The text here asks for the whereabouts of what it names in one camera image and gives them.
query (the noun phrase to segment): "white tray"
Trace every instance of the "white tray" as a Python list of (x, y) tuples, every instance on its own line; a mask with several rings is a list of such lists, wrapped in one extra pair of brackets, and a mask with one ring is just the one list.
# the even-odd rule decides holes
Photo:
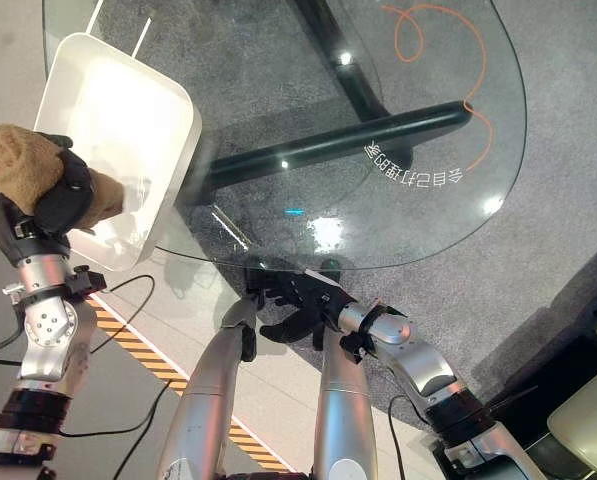
[(149, 257), (198, 143), (202, 121), (178, 83), (85, 33), (56, 52), (35, 129), (68, 135), (87, 165), (125, 187), (123, 213), (72, 249), (109, 270)]

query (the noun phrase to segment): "glass table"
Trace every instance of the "glass table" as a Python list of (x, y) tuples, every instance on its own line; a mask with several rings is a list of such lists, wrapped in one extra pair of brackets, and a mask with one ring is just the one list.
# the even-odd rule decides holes
[(196, 242), (159, 248), (272, 269), (400, 265), (476, 231), (518, 174), (524, 89), (487, 1), (70, 3), (45, 0), (48, 64), (89, 29), (202, 116), (176, 199)]

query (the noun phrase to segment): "yellow and black caution tape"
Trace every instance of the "yellow and black caution tape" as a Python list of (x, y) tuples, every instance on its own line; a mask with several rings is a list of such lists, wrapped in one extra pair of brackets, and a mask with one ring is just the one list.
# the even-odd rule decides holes
[[(96, 311), (98, 328), (102, 329), (107, 335), (112, 336), (123, 327), (123, 323), (116, 320), (110, 312), (94, 299), (90, 298), (87, 302)], [(154, 352), (142, 339), (132, 332), (124, 330), (116, 334), (114, 340), (155, 376), (165, 381), (171, 380), (169, 388), (178, 395), (182, 395), (187, 387), (187, 379), (167, 363), (160, 354)], [(265, 470), (273, 472), (289, 471), (287, 466), (269, 448), (256, 440), (234, 420), (232, 420), (229, 427), (229, 439)]]

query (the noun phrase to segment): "chinese characters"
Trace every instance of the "chinese characters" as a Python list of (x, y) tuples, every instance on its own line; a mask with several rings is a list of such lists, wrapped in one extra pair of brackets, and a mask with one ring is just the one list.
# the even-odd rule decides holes
[(448, 182), (458, 183), (463, 177), (460, 168), (454, 168), (442, 172), (416, 172), (413, 170), (404, 170), (387, 158), (380, 145), (372, 141), (371, 145), (365, 145), (365, 154), (374, 165), (393, 182), (399, 182), (406, 187), (416, 188), (441, 188), (448, 185)]

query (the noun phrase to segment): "brown fuzzy glove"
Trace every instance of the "brown fuzzy glove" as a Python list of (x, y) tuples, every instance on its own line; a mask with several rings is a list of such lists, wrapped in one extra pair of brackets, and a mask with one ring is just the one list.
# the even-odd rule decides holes
[[(42, 135), (15, 125), (0, 125), (0, 193), (26, 215), (63, 177), (62, 148)], [(124, 189), (114, 179), (89, 169), (93, 199), (76, 228), (91, 228), (122, 212)]]
[(0, 193), (25, 215), (63, 174), (62, 148), (35, 132), (0, 125)]

